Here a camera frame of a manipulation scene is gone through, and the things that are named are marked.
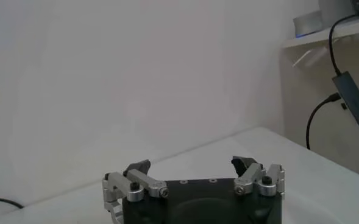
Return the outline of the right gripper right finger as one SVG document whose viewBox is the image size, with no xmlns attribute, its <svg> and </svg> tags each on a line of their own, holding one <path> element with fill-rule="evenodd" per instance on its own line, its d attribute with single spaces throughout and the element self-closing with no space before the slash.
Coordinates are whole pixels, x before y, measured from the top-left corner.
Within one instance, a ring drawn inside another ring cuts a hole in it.
<svg viewBox="0 0 359 224">
<path fill-rule="evenodd" d="M 256 191 L 264 197 L 285 196 L 285 170 L 280 164 L 265 169 L 253 158 L 233 156 L 231 163 L 238 175 L 233 181 L 236 195 L 243 196 Z"/>
</svg>

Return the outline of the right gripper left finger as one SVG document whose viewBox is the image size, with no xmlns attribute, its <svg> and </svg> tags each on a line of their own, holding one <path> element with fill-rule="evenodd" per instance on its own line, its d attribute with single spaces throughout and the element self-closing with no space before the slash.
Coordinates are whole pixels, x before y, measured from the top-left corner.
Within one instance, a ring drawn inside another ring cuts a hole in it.
<svg viewBox="0 0 359 224">
<path fill-rule="evenodd" d="M 168 185 L 165 181 L 156 180 L 148 175 L 151 162 L 146 159 L 130 164 L 120 172 L 111 172 L 102 179 L 104 209 L 107 210 L 115 224 L 124 222 L 122 200 L 140 202 L 146 195 L 152 198 L 169 196 Z"/>
</svg>

